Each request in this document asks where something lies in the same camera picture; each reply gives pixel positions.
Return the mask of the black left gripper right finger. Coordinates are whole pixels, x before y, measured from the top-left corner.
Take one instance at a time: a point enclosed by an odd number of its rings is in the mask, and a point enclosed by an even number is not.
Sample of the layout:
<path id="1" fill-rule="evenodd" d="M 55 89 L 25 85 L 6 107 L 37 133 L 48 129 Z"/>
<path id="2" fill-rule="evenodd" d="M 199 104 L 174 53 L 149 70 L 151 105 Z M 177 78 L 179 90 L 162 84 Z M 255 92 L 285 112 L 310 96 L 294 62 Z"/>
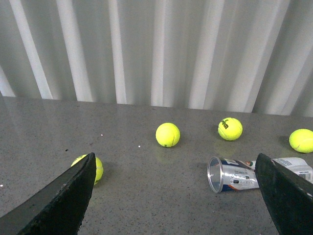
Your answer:
<path id="1" fill-rule="evenodd" d="M 256 178 L 268 212 L 281 235 L 313 233 L 313 184 L 260 153 Z"/>

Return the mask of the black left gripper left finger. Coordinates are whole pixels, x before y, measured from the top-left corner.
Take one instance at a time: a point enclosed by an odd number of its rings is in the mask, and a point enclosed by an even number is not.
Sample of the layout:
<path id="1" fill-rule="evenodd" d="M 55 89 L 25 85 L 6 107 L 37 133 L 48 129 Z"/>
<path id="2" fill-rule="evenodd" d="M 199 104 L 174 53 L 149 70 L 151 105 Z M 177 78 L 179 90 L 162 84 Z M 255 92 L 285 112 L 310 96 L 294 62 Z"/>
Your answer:
<path id="1" fill-rule="evenodd" d="M 2 235 L 76 235 L 96 176 L 89 153 L 24 203 L 0 218 Z"/>

